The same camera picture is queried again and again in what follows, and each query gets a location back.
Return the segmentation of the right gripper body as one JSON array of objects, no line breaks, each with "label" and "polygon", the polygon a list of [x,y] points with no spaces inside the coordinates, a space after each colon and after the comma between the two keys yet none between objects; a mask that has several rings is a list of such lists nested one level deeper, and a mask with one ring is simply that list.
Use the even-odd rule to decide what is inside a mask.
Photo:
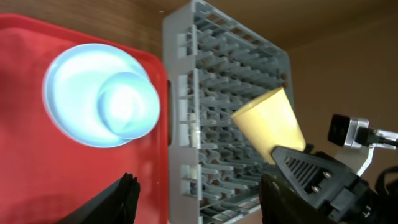
[{"label": "right gripper body", "polygon": [[[311,154],[312,149],[313,145],[307,144],[304,153]],[[397,223],[397,181],[395,180],[387,185],[384,183],[385,175],[396,173],[397,167],[390,167],[383,171],[377,179],[374,190],[371,190],[368,182],[361,178],[361,174],[372,161],[373,151],[372,147],[354,152],[343,151],[341,158],[349,164],[355,165],[354,169],[348,167],[358,178],[352,185],[352,192],[358,198],[342,211],[337,211],[329,204],[324,204],[317,209],[320,213],[336,222]],[[341,162],[324,152],[316,152],[314,156]]]}]

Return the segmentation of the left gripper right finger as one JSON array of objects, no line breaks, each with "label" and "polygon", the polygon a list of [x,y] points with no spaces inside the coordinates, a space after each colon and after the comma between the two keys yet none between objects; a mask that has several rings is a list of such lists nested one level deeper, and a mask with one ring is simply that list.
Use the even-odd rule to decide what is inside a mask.
[{"label": "left gripper right finger", "polygon": [[338,224],[269,174],[259,188],[263,224]]}]

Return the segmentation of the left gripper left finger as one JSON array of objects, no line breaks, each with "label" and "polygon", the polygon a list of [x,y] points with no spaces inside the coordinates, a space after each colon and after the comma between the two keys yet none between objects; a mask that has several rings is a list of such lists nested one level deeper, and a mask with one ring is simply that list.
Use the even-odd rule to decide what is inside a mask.
[{"label": "left gripper left finger", "polygon": [[141,185],[137,177],[125,173],[98,195],[87,201],[58,224],[133,224]]}]

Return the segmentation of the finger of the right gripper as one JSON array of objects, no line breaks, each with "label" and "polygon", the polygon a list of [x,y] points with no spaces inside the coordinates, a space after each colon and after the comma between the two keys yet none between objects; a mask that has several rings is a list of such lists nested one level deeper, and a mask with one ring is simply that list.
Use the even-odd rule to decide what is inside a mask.
[{"label": "finger of the right gripper", "polygon": [[271,156],[293,190],[313,208],[329,204],[342,211],[358,198],[352,192],[358,178],[340,162],[282,146]]}]

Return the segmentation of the yellow plastic cup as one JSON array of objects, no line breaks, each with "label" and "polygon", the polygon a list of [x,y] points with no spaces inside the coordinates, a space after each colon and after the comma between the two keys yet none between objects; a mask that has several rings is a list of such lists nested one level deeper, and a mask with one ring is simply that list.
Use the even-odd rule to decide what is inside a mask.
[{"label": "yellow plastic cup", "polygon": [[290,101],[282,87],[268,91],[246,103],[231,119],[264,160],[277,146],[304,151],[306,142]]}]

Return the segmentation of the light blue shallow bowl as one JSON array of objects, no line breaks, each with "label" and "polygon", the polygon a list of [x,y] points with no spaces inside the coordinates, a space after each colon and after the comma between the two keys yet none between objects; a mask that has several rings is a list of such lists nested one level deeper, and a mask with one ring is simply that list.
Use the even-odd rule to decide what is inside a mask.
[{"label": "light blue shallow bowl", "polygon": [[100,86],[97,109],[109,131],[120,138],[137,139],[155,128],[160,117],[160,99],[147,77],[121,72]]}]

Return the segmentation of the light blue plate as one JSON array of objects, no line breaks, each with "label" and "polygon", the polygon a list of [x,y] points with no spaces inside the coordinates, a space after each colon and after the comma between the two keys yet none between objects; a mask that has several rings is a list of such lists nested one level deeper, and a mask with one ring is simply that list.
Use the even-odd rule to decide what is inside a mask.
[{"label": "light blue plate", "polygon": [[132,141],[109,131],[97,109],[100,86],[121,72],[150,80],[137,58],[111,45],[81,44],[57,56],[46,71],[42,92],[45,109],[59,130],[90,147],[111,148]]}]

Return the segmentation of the white plastic spoon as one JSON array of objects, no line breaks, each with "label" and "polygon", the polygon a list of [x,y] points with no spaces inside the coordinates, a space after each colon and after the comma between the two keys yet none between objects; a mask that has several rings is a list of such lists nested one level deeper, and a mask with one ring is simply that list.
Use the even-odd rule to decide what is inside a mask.
[{"label": "white plastic spoon", "polygon": [[189,128],[190,128],[190,146],[192,148],[198,147],[198,125],[197,125],[197,116],[195,113],[189,114]]}]

